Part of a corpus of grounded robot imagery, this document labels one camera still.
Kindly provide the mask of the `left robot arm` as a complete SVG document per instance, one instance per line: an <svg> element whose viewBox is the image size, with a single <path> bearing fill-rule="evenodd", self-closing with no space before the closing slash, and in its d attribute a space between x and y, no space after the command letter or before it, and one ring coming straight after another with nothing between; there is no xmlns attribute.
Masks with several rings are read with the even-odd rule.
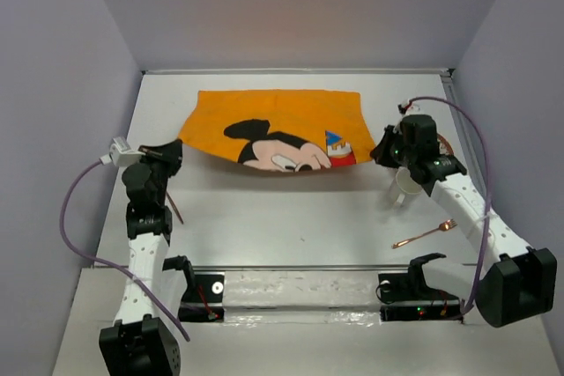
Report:
<svg viewBox="0 0 564 376"><path fill-rule="evenodd" d="M129 262L119 268L127 280L112 326L100 331L100 352L111 375L177 375L178 340L186 335L178 312L196 285L189 259L168 254L173 214L167 185L182 166L182 141L133 149L117 137L100 161L123 169L129 200Z"/></svg>

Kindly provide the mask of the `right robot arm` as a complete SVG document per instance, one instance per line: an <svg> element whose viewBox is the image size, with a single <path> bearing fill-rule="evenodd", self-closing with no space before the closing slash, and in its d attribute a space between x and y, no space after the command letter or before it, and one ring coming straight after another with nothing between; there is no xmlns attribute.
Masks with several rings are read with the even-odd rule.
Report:
<svg viewBox="0 0 564 376"><path fill-rule="evenodd" d="M441 253L412 259L403 286L414 298L442 291L461 301L461 313L476 307L494 328L553 309L556 257L547 248L532 247L488 208L462 162L441 153L431 116L406 115L387 126L370 156L379 166L408 172L456 221L478 255L475 269Z"/></svg>

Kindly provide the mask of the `copper fork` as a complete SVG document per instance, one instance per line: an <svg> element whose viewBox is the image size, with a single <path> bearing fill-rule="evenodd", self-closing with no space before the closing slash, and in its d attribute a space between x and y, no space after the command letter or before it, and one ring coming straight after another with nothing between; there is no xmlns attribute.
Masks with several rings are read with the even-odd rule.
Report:
<svg viewBox="0 0 564 376"><path fill-rule="evenodd" d="M410 244L410 243L412 243L416 240L420 240L422 238L425 238L428 235L434 234L436 232L448 232L448 231L454 229L455 227L457 227L457 222L454 219L449 219L447 221L440 223L436 228L431 229L427 232L423 232L420 235L413 236L413 237L410 237L408 239L395 242L391 245L391 248L392 249L398 249L398 248L403 247L405 245L408 245L408 244Z"/></svg>

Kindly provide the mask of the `orange Mickey Mouse cloth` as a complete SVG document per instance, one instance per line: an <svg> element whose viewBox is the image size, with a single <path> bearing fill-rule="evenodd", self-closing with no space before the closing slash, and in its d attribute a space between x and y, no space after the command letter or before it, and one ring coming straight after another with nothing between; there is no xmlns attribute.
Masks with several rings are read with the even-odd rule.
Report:
<svg viewBox="0 0 564 376"><path fill-rule="evenodd" d="M178 137L262 171L299 173L368 162L375 148L357 92L201 91Z"/></svg>

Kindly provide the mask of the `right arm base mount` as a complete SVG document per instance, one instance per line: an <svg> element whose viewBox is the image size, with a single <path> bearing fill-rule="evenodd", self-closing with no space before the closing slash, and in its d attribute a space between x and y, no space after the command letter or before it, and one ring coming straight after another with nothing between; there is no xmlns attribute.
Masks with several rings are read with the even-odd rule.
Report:
<svg viewBox="0 0 564 376"><path fill-rule="evenodd" d="M375 296L382 322L461 320L459 298L444 291L416 288L407 273L378 275Z"/></svg>

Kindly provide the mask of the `floral patterned plate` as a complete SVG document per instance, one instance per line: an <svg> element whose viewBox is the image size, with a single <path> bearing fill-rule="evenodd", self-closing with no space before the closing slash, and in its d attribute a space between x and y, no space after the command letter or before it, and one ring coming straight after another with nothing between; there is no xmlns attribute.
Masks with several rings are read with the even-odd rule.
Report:
<svg viewBox="0 0 564 376"><path fill-rule="evenodd" d="M445 156L454 156L454 150L450 144L450 142L441 134L437 135L437 141L439 144L439 151L441 155Z"/></svg>

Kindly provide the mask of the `copper knife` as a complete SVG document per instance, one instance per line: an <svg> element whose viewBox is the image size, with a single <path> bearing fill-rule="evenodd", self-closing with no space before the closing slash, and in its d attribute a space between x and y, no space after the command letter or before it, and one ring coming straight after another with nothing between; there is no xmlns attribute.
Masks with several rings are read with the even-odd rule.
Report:
<svg viewBox="0 0 564 376"><path fill-rule="evenodd" d="M172 198L172 196L168 192L167 192L167 199L168 199L170 206L172 207L172 210L173 210L174 214L176 215L177 219L179 220L181 225L184 225L184 219L182 217L182 214L181 214L180 210L178 209L174 199Z"/></svg>

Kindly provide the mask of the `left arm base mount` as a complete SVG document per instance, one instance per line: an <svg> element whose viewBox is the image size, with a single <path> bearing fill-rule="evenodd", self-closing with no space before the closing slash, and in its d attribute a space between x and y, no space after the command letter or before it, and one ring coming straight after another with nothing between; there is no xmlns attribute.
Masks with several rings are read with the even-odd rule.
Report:
<svg viewBox="0 0 564 376"><path fill-rule="evenodd" d="M225 274L197 272L195 286L183 294L178 318L186 323L215 323L224 320Z"/></svg>

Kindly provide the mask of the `white ceramic mug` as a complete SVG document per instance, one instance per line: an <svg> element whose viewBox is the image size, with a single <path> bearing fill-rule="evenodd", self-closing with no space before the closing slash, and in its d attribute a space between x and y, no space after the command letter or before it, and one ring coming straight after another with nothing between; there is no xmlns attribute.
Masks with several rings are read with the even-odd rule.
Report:
<svg viewBox="0 0 564 376"><path fill-rule="evenodd" d="M422 192L423 187L412 179L410 171L400 167L390 183L387 198L392 207L401 208L409 206Z"/></svg>

